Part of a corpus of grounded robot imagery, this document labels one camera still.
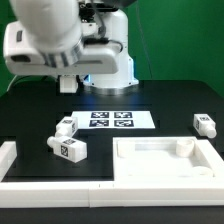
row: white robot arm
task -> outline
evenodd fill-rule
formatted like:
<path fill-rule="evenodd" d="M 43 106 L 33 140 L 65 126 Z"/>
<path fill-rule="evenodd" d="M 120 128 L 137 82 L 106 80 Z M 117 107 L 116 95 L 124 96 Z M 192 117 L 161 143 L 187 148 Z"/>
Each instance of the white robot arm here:
<path fill-rule="evenodd" d="M 133 1 L 116 0 L 113 5 Z M 138 84 L 122 11 L 92 0 L 10 3 L 18 21 L 6 28 L 4 57 L 13 74 L 59 76 L 61 92 L 76 92 L 76 75 L 91 74 L 84 85 L 99 93 L 118 94 Z"/>

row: black tabletop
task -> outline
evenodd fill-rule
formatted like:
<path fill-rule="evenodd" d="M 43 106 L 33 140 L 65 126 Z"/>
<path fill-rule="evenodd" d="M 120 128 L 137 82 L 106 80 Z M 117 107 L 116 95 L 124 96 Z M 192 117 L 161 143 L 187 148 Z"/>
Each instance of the black tabletop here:
<path fill-rule="evenodd" d="M 77 164 L 52 153 L 46 141 L 56 124 L 73 111 L 149 110 L 155 129 L 79 130 L 88 158 Z M 196 136 L 193 115 L 206 113 L 216 122 L 209 140 L 224 152 L 224 100 L 198 81 L 143 81 L 137 91 L 121 96 L 59 94 L 53 82 L 26 82 L 0 98 L 0 145 L 17 143 L 17 159 L 3 182 L 113 180 L 113 137 Z M 224 207 L 46 208 L 0 209 L 2 223 L 221 223 Z"/>

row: white paper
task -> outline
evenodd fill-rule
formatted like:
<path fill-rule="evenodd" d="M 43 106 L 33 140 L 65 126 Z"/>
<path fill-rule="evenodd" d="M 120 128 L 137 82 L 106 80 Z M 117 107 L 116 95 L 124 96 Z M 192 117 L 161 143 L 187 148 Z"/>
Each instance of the white paper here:
<path fill-rule="evenodd" d="M 75 111 L 79 129 L 154 129 L 149 111 Z"/>

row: black square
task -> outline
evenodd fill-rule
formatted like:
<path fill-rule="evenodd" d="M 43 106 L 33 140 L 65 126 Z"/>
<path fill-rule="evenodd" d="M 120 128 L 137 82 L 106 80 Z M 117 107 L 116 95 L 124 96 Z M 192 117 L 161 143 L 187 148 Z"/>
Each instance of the black square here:
<path fill-rule="evenodd" d="M 133 120 L 114 120 L 114 126 L 115 127 L 134 127 L 134 122 Z"/>
<path fill-rule="evenodd" d="M 64 123 L 64 124 L 71 124 L 72 120 L 64 120 L 62 123 Z"/>
<path fill-rule="evenodd" d="M 108 127 L 109 120 L 91 120 L 89 127 Z"/>
<path fill-rule="evenodd" d="M 65 146 L 61 146 L 61 155 L 68 157 L 68 148 Z"/>
<path fill-rule="evenodd" d="M 208 117 L 200 117 L 200 120 L 201 121 L 209 121 L 209 118 Z"/>
<path fill-rule="evenodd" d="M 75 143 L 75 141 L 72 139 L 68 139 L 68 140 L 64 141 L 63 143 L 65 143 L 66 145 L 71 145 L 71 144 Z"/>
<path fill-rule="evenodd" d="M 132 112 L 115 112 L 114 118 L 133 118 Z"/>
<path fill-rule="evenodd" d="M 93 112 L 91 118 L 109 118 L 109 112 Z"/>

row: green backdrop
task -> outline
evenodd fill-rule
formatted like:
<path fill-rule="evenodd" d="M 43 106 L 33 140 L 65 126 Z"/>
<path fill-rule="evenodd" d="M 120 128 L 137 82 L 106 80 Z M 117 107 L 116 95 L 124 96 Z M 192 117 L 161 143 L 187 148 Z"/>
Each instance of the green backdrop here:
<path fill-rule="evenodd" d="M 224 96 L 223 0 L 139 0 L 125 12 L 138 79 L 201 80 Z M 14 20 L 8 0 L 2 0 L 0 43 L 6 24 Z M 0 44 L 0 95 L 11 79 Z"/>

